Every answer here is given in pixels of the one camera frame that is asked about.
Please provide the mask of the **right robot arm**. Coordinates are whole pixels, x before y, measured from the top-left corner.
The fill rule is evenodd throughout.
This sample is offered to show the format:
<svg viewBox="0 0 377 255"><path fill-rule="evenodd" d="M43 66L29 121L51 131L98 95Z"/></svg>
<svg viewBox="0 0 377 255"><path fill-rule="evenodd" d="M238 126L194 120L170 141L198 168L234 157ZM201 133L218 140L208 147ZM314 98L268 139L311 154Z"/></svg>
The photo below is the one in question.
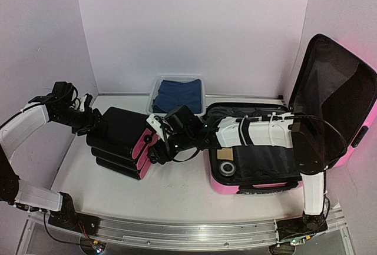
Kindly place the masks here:
<svg viewBox="0 0 377 255"><path fill-rule="evenodd" d="M325 131L337 133L320 117L288 112L279 105L214 103L203 118L188 107L147 124L159 141L149 150L155 163L176 161L178 153L207 151L210 182L223 194L268 194L303 186L300 217L280 220L280 241L296 241L327 228L330 201L326 196Z"/></svg>

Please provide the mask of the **pink hard-shell suitcase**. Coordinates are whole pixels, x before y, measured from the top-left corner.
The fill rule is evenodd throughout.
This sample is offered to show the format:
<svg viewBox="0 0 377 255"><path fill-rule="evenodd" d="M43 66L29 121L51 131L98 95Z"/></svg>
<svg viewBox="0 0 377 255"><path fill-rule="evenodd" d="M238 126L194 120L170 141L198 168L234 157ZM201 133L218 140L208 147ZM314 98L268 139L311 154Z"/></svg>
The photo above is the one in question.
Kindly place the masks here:
<svg viewBox="0 0 377 255"><path fill-rule="evenodd" d="M257 145L249 118L294 114L293 129L281 121L270 131L292 137L293 147ZM348 161L376 120L376 71L331 38L317 34L307 46L288 105L217 102L206 118L241 120L241 145L209 150L210 184L222 194L264 194L297 187L301 170Z"/></svg>

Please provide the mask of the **black pink drawer organizer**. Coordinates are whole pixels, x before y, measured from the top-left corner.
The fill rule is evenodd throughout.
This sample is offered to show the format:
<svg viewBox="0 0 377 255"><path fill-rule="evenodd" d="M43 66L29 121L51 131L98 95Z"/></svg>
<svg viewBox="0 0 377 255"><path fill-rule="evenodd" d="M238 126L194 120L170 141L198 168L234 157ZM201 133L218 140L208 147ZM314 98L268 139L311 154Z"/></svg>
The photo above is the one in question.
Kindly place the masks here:
<svg viewBox="0 0 377 255"><path fill-rule="evenodd" d="M102 116L105 129L97 129L86 138L96 163L142 180L151 166L148 149L158 141L157 134L147 127L147 118L139 112L110 107Z"/></svg>

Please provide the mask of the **white plastic mesh basket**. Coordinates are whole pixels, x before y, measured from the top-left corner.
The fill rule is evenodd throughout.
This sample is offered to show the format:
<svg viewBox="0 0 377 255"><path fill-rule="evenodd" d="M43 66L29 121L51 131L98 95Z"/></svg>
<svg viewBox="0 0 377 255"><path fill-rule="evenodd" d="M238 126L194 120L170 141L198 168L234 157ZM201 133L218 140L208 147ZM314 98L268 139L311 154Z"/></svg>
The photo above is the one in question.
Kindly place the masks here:
<svg viewBox="0 0 377 255"><path fill-rule="evenodd" d="M152 90L150 92L150 96L147 103L146 111L148 114L156 114L159 116L164 116L167 113L154 113L152 109L152 102L153 99L157 96L158 89L161 85L161 82L163 80L170 80L170 81L178 81L178 82L190 82L194 81L196 79L199 79L201 81L201 90L202 90L202 112L199 114L195 114L198 117L201 117L206 112L206 96L205 96L205 86L204 86L204 80L202 77L198 75L158 75L154 79L154 84L152 87Z"/></svg>

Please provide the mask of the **blue item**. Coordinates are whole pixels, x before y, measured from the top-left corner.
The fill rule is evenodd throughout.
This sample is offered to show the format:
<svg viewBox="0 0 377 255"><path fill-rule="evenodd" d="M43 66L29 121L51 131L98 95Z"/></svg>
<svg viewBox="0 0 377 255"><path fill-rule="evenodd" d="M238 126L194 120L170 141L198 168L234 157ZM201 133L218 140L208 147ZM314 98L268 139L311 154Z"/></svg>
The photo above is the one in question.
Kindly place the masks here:
<svg viewBox="0 0 377 255"><path fill-rule="evenodd" d="M163 80L153 99L154 113L168 113L177 107L187 106L194 114L202 112L201 81L190 82Z"/></svg>

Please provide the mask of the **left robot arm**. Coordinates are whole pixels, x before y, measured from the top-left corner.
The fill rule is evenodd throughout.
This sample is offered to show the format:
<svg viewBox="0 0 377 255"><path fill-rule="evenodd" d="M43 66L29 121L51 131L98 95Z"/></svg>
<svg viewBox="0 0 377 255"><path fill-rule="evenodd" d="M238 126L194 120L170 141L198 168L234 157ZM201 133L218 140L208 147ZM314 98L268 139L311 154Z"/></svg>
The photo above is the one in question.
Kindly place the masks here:
<svg viewBox="0 0 377 255"><path fill-rule="evenodd" d="M70 82L58 81L50 93L37 95L21 110L1 124L1 201L27 213L46 213L48 224L64 230L96 235L100 219L79 212L69 193L54 191L43 180L28 177L27 168L46 161L54 153L51 142L42 134L49 125L69 127L79 137L104 125L101 114L93 109L92 95L79 95Z"/></svg>

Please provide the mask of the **round black tin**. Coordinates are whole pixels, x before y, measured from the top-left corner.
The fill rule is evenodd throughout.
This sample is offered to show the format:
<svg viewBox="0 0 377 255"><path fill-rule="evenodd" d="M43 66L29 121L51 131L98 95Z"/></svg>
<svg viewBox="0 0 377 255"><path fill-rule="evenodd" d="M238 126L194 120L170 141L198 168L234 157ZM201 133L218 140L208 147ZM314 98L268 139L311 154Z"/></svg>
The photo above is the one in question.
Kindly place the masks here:
<svg viewBox="0 0 377 255"><path fill-rule="evenodd" d="M224 160L219 165L219 173L224 177L231 177L236 172L236 166L234 162Z"/></svg>

